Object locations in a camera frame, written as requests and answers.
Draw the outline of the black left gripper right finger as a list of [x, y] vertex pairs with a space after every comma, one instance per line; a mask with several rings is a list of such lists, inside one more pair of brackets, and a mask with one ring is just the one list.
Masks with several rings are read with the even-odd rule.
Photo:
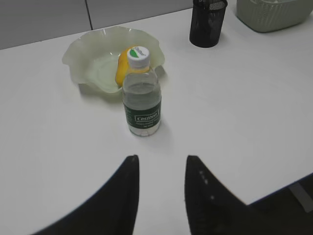
[[[300, 183], [313, 198], [312, 175], [295, 183]], [[189, 155], [184, 197], [190, 232], [193, 235], [311, 235], [313, 212], [304, 211], [289, 186], [245, 204], [198, 156]]]

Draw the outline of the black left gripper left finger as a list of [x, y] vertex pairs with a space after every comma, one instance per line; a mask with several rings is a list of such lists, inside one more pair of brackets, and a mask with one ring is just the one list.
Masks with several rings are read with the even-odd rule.
[[131, 235], [139, 203], [139, 158], [127, 156], [86, 202], [39, 235]]

